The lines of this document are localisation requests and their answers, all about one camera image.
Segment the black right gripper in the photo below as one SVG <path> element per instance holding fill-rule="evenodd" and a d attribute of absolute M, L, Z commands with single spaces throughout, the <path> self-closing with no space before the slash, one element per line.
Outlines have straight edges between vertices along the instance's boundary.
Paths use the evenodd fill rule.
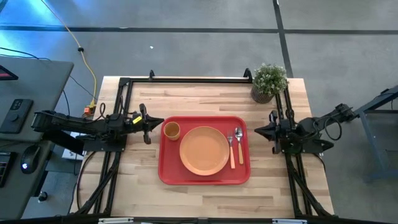
<path fill-rule="evenodd" d="M 292 134 L 295 129 L 294 114 L 291 114 L 293 110 L 286 110 L 286 112 L 287 118 L 285 119 L 282 117 L 282 112 L 272 110 L 269 115 L 271 123 L 254 130 L 255 133 L 260 134 L 267 140 L 273 140 L 275 142 L 272 148 L 273 154 L 290 152 L 293 148 Z M 273 124 L 275 125 L 274 133 L 272 132 Z"/>

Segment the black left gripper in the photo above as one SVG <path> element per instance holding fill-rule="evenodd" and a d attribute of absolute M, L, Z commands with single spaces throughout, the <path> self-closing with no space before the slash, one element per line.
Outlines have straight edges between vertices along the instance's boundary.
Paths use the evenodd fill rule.
<path fill-rule="evenodd" d="M 149 116 L 147 114 L 147 108 L 143 103 L 139 105 L 139 112 L 133 111 L 128 112 L 128 114 L 131 115 L 131 117 L 126 117 L 126 132 L 128 134 L 143 132 L 144 142 L 146 144 L 151 144 L 149 131 L 152 131 L 153 129 L 161 125 L 164 122 L 164 119 Z"/>

